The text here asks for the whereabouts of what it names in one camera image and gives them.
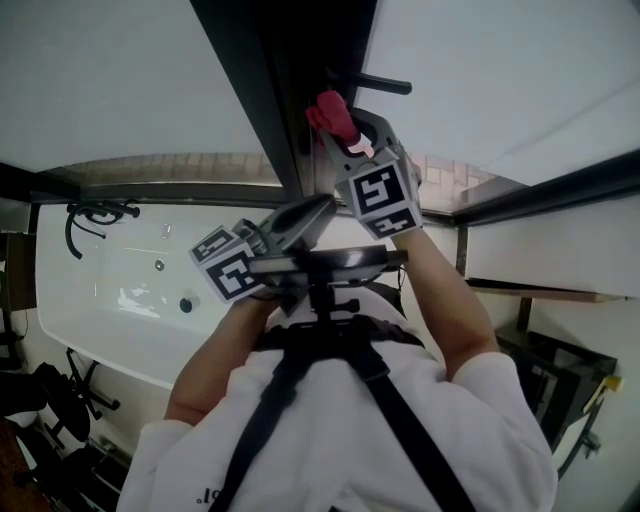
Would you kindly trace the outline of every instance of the faucet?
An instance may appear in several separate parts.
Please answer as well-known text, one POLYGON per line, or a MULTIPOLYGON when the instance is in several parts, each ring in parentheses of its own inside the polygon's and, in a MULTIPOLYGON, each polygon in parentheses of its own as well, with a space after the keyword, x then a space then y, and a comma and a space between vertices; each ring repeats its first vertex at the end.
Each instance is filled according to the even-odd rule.
POLYGON ((69 204, 69 206, 67 207, 69 216, 67 217, 67 223, 64 227, 64 237, 67 241, 67 247, 69 248, 69 251, 71 251, 71 254, 73 254, 79 260, 82 259, 82 253, 78 249, 76 249, 76 246, 73 244, 73 240, 71 238, 72 226, 76 226, 82 231, 91 233, 92 235, 96 235, 103 240, 107 238, 106 235, 102 233, 92 231, 78 224, 76 222, 76 216, 84 215, 86 219, 93 224, 97 224, 99 226, 109 226, 118 222, 125 215, 131 215, 134 219, 140 215, 140 208, 138 208, 137 206, 129 206, 131 202, 133 202, 132 199, 125 201, 124 204, 113 203, 111 201, 102 201, 101 203, 92 201, 80 201, 76 204, 69 204), (113 219, 107 221, 98 220, 95 218, 96 215, 100 217, 113 215, 113 219))

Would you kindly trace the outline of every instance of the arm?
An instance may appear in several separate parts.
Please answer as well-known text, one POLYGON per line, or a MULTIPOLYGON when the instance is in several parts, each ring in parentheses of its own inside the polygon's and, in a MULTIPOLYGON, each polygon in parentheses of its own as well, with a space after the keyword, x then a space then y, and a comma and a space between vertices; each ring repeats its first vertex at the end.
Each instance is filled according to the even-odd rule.
POLYGON ((277 305, 249 298, 231 306, 178 375, 165 419, 195 426, 218 405, 231 372, 245 363, 277 305))
POLYGON ((409 254, 409 281, 429 332, 442 350, 449 380, 472 357, 498 351, 487 312, 431 238, 414 229, 393 242, 409 254))

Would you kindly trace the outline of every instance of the black harness strap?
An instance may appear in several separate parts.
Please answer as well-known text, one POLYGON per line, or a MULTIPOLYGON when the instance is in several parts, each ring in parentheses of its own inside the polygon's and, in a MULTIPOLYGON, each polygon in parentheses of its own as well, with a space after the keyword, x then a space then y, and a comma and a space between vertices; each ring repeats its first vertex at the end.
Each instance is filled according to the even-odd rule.
MULTIPOLYGON (((349 320, 334 320, 332 328, 336 337, 344 340, 345 343, 349 343, 354 335, 353 333, 356 332, 358 336, 364 335, 369 341, 395 341, 424 347, 422 341, 413 334, 403 331, 397 325, 366 315, 354 315, 349 320)), ((326 339, 323 331, 318 329, 318 323, 308 322, 286 328, 281 326, 272 328, 260 337, 253 350, 256 352, 264 352, 265 350, 300 350, 301 344, 308 348, 310 340, 313 340, 316 344, 316 354, 325 347, 329 346, 331 348, 331 342, 326 339)))
MULTIPOLYGON (((360 320, 354 324, 361 327, 360 320)), ((274 370, 273 379, 262 393, 258 407, 240 436, 229 463, 224 486, 209 512, 228 510, 251 463, 273 434, 284 410, 293 402, 297 383, 304 378, 314 362, 323 359, 344 359, 355 370, 443 512, 475 511, 437 445, 389 379, 389 367, 371 346, 369 333, 361 328, 353 328, 354 324, 339 336, 343 338, 348 332, 349 339, 340 339, 338 343, 322 346, 313 343, 310 348, 305 340, 307 350, 304 352, 285 345, 282 361, 274 370)), ((401 342, 413 344, 413 340, 405 339, 401 342)))

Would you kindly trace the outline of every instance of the tiled wall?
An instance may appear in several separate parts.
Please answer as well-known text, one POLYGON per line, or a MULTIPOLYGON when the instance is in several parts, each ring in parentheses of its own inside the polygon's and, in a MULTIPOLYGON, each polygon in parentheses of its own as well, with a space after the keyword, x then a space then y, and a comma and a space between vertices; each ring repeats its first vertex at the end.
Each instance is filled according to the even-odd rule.
POLYGON ((462 191, 494 177, 476 166, 446 158, 412 153, 411 160, 420 167, 420 203, 427 210, 452 211, 462 191))
MULTIPOLYGON (((420 167, 423 209, 450 212, 463 190, 494 176, 463 162, 412 153, 420 167)), ((316 172, 331 162, 320 157, 316 172)), ((256 153, 181 153, 98 160, 54 169, 57 175, 81 184, 205 182, 279 185, 267 156, 256 153)))
POLYGON ((259 153, 179 153, 112 158, 54 169, 82 184, 205 182, 278 185, 266 155, 259 153))

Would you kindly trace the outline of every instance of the black handle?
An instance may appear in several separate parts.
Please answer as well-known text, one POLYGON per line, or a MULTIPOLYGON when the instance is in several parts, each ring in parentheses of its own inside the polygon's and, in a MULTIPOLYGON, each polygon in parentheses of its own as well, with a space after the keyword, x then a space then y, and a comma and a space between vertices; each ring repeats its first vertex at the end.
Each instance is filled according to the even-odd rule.
POLYGON ((367 75, 366 73, 352 73, 350 71, 335 72, 327 68, 327 76, 330 80, 344 82, 366 89, 376 91, 391 92, 393 94, 410 94, 413 90, 411 82, 382 78, 379 76, 367 75))
POLYGON ((102 208, 112 213, 122 213, 123 215, 131 215, 134 219, 140 215, 140 208, 137 206, 125 206, 123 204, 113 203, 111 201, 102 201, 102 208))

